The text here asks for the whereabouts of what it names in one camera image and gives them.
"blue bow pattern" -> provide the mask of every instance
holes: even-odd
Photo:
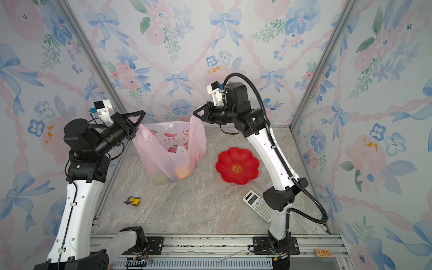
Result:
[[[83,89],[83,98],[85,100],[88,100],[89,97],[92,97],[93,101],[97,101],[96,96],[98,96],[101,99],[107,99],[104,96],[105,91],[102,91],[102,92],[94,91],[96,88],[98,88],[98,85],[97,85],[97,83],[95,81],[95,78],[90,77],[89,84],[87,85],[86,88]]]
[[[280,84],[278,81],[276,81],[276,78],[282,79],[285,76],[285,72],[286,72],[286,70],[284,68],[281,68],[278,71],[268,71],[268,70],[262,71],[260,73],[260,78],[261,79],[267,78],[267,81],[266,81],[266,84],[264,85],[264,87],[259,88],[258,91],[261,92],[264,88],[269,87],[271,84],[272,78],[273,78],[274,88],[276,88],[276,90],[278,92],[280,92],[280,88],[283,87],[283,85]]]
[[[425,94],[426,96],[432,97],[432,79],[430,79],[425,86],[423,87],[423,94]],[[405,118],[413,118],[416,119],[417,121],[420,120],[425,120],[429,117],[432,116],[432,103],[429,103],[428,105],[426,105],[423,109],[421,109],[420,111],[414,113],[414,114],[409,114],[407,112],[404,111],[397,111],[392,113],[391,115],[394,116],[394,119],[392,122],[396,122]],[[429,140],[428,140],[428,152],[432,151],[432,128],[431,131],[429,132]]]
[[[33,73],[21,72],[10,68],[13,66],[18,66],[20,64],[21,61],[19,60],[15,52],[12,50],[12,48],[4,43],[0,44],[0,76],[15,92],[16,97],[13,100],[13,104],[12,104],[13,113],[15,115],[18,114],[18,111],[22,111],[23,113],[25,113],[24,108],[22,107],[21,101],[19,99],[19,95],[21,94],[21,87],[19,86],[19,83],[16,81],[14,77],[7,74],[2,69],[7,70],[10,74],[28,83],[37,86],[44,86],[43,84],[35,80],[36,77],[38,76],[37,72],[33,72]]]
[[[192,93],[190,92],[190,90],[192,89],[192,87],[185,85],[182,81],[187,82],[189,80],[188,78],[188,74],[186,71],[182,71],[179,74],[172,74],[172,73],[166,73],[164,76],[165,81],[170,82],[172,81],[174,84],[174,89],[172,89],[171,91],[168,92],[168,96],[172,97],[172,94],[174,93],[175,90],[178,89],[178,84],[181,85],[181,87],[189,93],[189,95],[191,95]]]
[[[336,213],[338,213],[342,211],[342,205],[338,200],[336,200],[336,196],[333,194],[333,189],[330,184],[325,185],[325,190],[327,191],[328,195],[323,197],[318,192],[318,197],[323,199],[323,201],[326,203],[330,202],[328,204],[327,214],[328,214],[328,218],[333,220],[333,209]]]
[[[12,210],[13,204],[15,203],[17,206],[23,208],[27,213],[29,213],[25,219],[24,227],[25,231],[28,232],[30,226],[36,225],[33,221],[33,217],[30,212],[33,209],[33,203],[29,199],[25,198],[17,198],[18,196],[34,196],[45,194],[47,192],[53,191],[54,187],[48,187],[50,181],[46,181],[42,185],[25,191],[29,186],[31,186],[35,182],[34,177],[32,177],[27,172],[20,172],[15,176],[13,180],[13,189],[11,189],[5,198],[0,200],[0,219],[4,219],[10,214]]]
[[[337,101],[333,102],[333,105],[331,106],[331,110],[335,112],[333,117],[330,120],[321,119],[321,122],[322,125],[324,125],[325,123],[333,124],[333,122],[335,122],[334,129],[333,129],[333,141],[334,141],[335,136],[339,138],[339,122],[342,126],[348,123],[349,113],[342,111],[342,109],[340,108],[340,104]]]
[[[234,29],[232,29],[231,27],[231,23],[234,25],[239,25],[240,20],[241,20],[241,10],[239,9],[234,9],[232,12],[224,13],[224,14],[218,11],[210,13],[211,25],[218,25],[218,24],[221,25],[220,25],[219,37],[210,43],[209,48],[212,47],[213,50],[215,49],[217,42],[220,39],[223,39],[225,37],[226,28],[228,29],[228,33],[231,36],[234,43],[236,43],[237,46],[240,46],[240,44],[238,43],[238,39],[242,38],[243,36],[237,33],[236,31],[234,31]]]
[[[108,29],[111,30],[111,32],[124,44],[129,46],[129,44],[126,42],[126,38],[128,38],[128,35],[122,34],[114,27],[112,27],[110,24],[113,25],[119,25],[117,13],[112,9],[107,9],[105,13],[93,13],[93,12],[87,12],[84,14],[86,17],[86,20],[89,22],[91,26],[96,26],[99,23],[101,24],[102,33],[104,34],[104,39],[99,42],[98,47],[103,48],[105,50],[105,43],[110,38]]]

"calculator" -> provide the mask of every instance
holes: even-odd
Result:
[[[244,197],[243,201],[257,212],[260,217],[262,217],[267,223],[270,223],[270,206],[256,194],[254,191],[250,190]]]

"black motor joint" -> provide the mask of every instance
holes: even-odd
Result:
[[[110,158],[106,154],[120,145],[124,139],[135,137],[139,124],[146,113],[136,111],[127,114],[115,113],[114,122],[107,127],[104,124],[90,124],[86,119],[75,119],[64,127],[64,142],[70,146],[70,167],[67,181],[92,180],[105,182]],[[139,116],[133,123],[129,117]]]
[[[251,108],[246,86],[243,83],[229,83],[224,91],[224,105],[215,106],[213,102],[207,102],[195,110],[194,115],[209,124],[233,123],[245,137],[259,134],[258,131],[265,127],[264,116],[261,109]]]

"metal grille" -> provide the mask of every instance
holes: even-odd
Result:
[[[228,258],[217,262],[217,258],[153,258],[151,264],[145,269],[273,269],[270,258]],[[140,261],[126,261],[126,258],[118,258],[112,263],[115,269],[141,269]]]

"red flower-shaped bowl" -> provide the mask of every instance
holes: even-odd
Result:
[[[225,182],[244,185],[258,177],[260,162],[247,149],[231,147],[220,153],[218,160],[216,170]]]

